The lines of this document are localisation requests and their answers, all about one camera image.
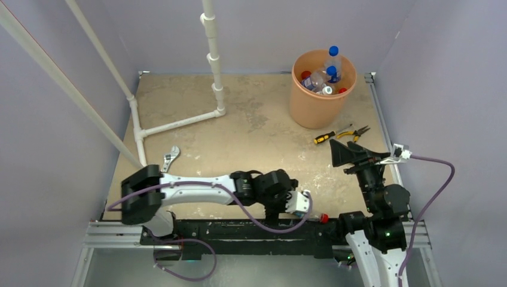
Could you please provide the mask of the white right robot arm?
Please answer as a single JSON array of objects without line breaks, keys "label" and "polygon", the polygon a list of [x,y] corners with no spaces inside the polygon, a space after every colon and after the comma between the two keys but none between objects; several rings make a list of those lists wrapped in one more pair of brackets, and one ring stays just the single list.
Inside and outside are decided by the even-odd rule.
[{"label": "white right robot arm", "polygon": [[386,185],[384,170],[389,164],[408,161],[412,152],[393,144],[391,152],[374,152],[352,141],[330,141],[333,167],[355,175],[370,216],[362,212],[342,213],[336,226],[337,239],[349,243],[365,286],[408,286],[402,271],[407,254],[403,225],[409,213],[410,192],[399,184]]}]

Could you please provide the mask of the small blue Pepsi bottle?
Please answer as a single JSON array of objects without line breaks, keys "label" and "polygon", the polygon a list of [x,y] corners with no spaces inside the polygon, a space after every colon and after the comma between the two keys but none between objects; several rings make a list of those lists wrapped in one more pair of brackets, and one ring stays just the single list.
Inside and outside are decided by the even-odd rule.
[{"label": "small blue Pepsi bottle", "polygon": [[303,79],[301,81],[301,85],[307,90],[317,93],[322,91],[328,81],[329,75],[323,73],[322,71],[316,71],[312,72],[308,77]]}]

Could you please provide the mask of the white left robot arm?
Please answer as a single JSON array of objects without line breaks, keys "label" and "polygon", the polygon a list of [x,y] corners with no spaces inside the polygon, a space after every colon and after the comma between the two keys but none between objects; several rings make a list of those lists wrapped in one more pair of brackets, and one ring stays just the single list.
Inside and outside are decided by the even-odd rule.
[{"label": "white left robot arm", "polygon": [[236,171],[211,178],[181,177],[163,173],[156,164],[143,167],[121,182],[120,212],[124,225],[142,224],[162,244],[178,238],[175,216],[164,207],[183,203],[216,203],[224,206],[261,204],[265,218],[279,214],[303,216],[310,211],[307,194],[282,169],[268,173]]}]

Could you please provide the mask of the red blue label bottle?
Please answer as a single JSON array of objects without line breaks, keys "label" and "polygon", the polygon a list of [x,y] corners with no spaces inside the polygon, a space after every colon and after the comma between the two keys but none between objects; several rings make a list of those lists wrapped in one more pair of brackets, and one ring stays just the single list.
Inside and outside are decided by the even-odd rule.
[{"label": "red blue label bottle", "polygon": [[329,216],[325,213],[311,214],[307,217],[307,221],[326,224],[329,221]]}]

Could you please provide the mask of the crushed white cap bottle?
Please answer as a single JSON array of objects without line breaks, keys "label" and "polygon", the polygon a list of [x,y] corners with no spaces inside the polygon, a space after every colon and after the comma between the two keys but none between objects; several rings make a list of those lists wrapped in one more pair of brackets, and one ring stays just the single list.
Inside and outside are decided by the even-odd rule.
[{"label": "crushed white cap bottle", "polygon": [[333,93],[334,93],[334,90],[331,86],[324,86],[321,90],[322,95],[329,96],[329,95],[333,95]]}]

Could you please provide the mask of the red cap clear bottle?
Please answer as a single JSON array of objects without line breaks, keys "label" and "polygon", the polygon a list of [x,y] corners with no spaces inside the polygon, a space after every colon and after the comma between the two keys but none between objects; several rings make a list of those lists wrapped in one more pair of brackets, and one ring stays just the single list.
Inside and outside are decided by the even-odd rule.
[{"label": "red cap clear bottle", "polygon": [[310,75],[311,75],[310,71],[303,71],[301,73],[301,79],[304,80],[304,79],[308,78]]}]

